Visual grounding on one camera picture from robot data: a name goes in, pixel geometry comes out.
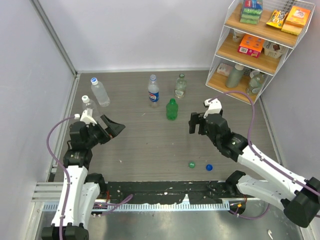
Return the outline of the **clear plastic bottle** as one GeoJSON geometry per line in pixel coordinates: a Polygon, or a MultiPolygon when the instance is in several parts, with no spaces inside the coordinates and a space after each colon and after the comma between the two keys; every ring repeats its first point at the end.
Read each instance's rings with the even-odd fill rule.
{"type": "Polygon", "coordinates": [[[96,103],[90,99],[88,103],[83,103],[82,102],[82,109],[85,110],[86,108],[92,109],[93,110],[93,118],[98,122],[100,115],[100,112],[98,110],[98,107],[96,103]]]}

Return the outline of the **white bottle cap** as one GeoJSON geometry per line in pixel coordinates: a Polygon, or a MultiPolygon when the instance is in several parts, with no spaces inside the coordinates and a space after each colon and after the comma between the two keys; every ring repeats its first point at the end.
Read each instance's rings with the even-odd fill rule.
{"type": "Polygon", "coordinates": [[[90,102],[90,98],[89,98],[87,95],[83,95],[83,96],[81,97],[81,100],[82,100],[82,102],[85,103],[85,104],[90,102]]]}

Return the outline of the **pepsi bottle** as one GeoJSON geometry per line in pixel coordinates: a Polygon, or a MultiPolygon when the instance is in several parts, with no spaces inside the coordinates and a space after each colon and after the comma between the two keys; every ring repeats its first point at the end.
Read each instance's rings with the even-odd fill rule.
{"type": "Polygon", "coordinates": [[[159,106],[159,85],[157,82],[157,76],[155,74],[152,74],[149,77],[149,83],[148,83],[148,98],[150,100],[150,106],[152,108],[157,108],[159,106]]]}

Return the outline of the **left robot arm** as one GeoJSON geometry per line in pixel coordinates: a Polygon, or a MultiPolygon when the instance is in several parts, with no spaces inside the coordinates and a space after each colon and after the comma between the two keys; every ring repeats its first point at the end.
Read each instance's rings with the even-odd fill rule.
{"type": "Polygon", "coordinates": [[[87,240],[88,224],[96,199],[107,193],[105,179],[100,173],[89,174],[92,149],[117,137],[125,125],[101,115],[95,119],[90,113],[73,116],[69,126],[70,140],[63,161],[56,163],[64,172],[58,207],[49,227],[41,231],[43,240],[87,240]]]}

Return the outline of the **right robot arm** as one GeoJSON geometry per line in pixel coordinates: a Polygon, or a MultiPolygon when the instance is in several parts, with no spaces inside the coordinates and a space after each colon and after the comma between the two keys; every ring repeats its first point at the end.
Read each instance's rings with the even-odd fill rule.
{"type": "Polygon", "coordinates": [[[196,131],[207,136],[217,150],[260,175],[257,180],[242,171],[232,173],[226,182],[226,193],[233,198],[240,194],[263,200],[281,211],[294,224],[307,228],[320,212],[320,181],[306,179],[286,169],[263,154],[244,136],[232,132],[222,113],[205,116],[193,112],[190,115],[189,133],[196,131]]]}

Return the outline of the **green plastic bottle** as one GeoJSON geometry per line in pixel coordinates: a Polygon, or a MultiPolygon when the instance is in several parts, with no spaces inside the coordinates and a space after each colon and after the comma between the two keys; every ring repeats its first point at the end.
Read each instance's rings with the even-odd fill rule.
{"type": "Polygon", "coordinates": [[[166,105],[166,118],[174,121],[178,117],[179,106],[174,98],[171,98],[166,105]]]}

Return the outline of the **clear glass bottle green cap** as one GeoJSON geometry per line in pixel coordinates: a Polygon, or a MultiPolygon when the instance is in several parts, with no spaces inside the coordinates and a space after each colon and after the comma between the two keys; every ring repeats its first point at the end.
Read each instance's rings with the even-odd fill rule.
{"type": "Polygon", "coordinates": [[[175,89],[174,89],[175,96],[179,99],[183,98],[186,93],[186,88],[187,88],[187,80],[185,78],[185,75],[183,73],[180,73],[179,77],[176,79],[176,82],[175,82],[175,89]]]}

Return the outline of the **grey green bottle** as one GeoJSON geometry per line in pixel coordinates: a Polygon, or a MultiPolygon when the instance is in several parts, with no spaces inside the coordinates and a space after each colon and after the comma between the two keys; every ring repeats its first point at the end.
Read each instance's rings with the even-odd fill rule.
{"type": "Polygon", "coordinates": [[[244,75],[244,71],[245,67],[241,64],[236,63],[228,75],[225,86],[227,88],[237,87],[244,75]]]}

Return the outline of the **clear bottle on shelf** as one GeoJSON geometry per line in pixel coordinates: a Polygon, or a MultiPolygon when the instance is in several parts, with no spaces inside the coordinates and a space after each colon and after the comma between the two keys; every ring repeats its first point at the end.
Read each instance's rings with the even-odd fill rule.
{"type": "Polygon", "coordinates": [[[249,96],[254,96],[259,93],[261,87],[263,86],[263,83],[265,82],[265,75],[258,70],[253,70],[249,76],[250,81],[246,89],[246,94],[249,96]]]}

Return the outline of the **pink white packet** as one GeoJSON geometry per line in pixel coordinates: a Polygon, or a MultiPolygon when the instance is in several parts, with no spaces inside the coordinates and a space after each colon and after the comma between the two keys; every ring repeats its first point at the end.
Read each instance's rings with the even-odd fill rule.
{"type": "Polygon", "coordinates": [[[233,66],[221,62],[219,64],[219,66],[217,67],[216,72],[218,74],[221,74],[221,75],[225,76],[225,77],[228,77],[233,68],[234,68],[233,66]]]}

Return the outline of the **orange pink box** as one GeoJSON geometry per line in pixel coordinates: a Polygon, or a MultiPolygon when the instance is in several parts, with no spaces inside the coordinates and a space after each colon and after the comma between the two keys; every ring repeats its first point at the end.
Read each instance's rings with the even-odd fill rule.
{"type": "Polygon", "coordinates": [[[258,58],[263,50],[265,40],[250,34],[245,34],[240,42],[237,52],[258,58]]]}

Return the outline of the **green sponge pack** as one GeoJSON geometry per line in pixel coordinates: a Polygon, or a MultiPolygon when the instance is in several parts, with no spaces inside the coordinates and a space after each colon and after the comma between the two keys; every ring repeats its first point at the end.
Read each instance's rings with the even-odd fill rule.
{"type": "Polygon", "coordinates": [[[257,25],[263,13],[262,0],[243,0],[240,11],[240,22],[257,25]]]}

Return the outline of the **yellow snack bag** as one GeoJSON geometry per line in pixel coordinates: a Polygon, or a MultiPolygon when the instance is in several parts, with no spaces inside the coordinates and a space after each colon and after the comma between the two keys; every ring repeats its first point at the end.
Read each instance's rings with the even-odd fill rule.
{"type": "Polygon", "coordinates": [[[270,19],[266,22],[266,24],[277,29],[282,29],[287,16],[287,11],[275,9],[271,14],[270,19]]]}

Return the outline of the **orange yellow box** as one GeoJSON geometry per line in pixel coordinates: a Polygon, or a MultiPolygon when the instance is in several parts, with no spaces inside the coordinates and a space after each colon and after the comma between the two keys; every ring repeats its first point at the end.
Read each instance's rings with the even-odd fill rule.
{"type": "Polygon", "coordinates": [[[288,13],[281,31],[298,36],[307,24],[311,11],[299,6],[293,6],[288,13]]]}

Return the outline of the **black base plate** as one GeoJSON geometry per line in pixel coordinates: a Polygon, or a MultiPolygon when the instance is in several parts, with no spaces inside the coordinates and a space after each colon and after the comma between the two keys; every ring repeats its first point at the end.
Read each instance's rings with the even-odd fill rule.
{"type": "Polygon", "coordinates": [[[185,197],[189,203],[215,204],[223,199],[252,198],[240,192],[231,191],[223,181],[109,181],[98,194],[99,199],[119,204],[132,195],[129,204],[181,204],[185,197]]]}

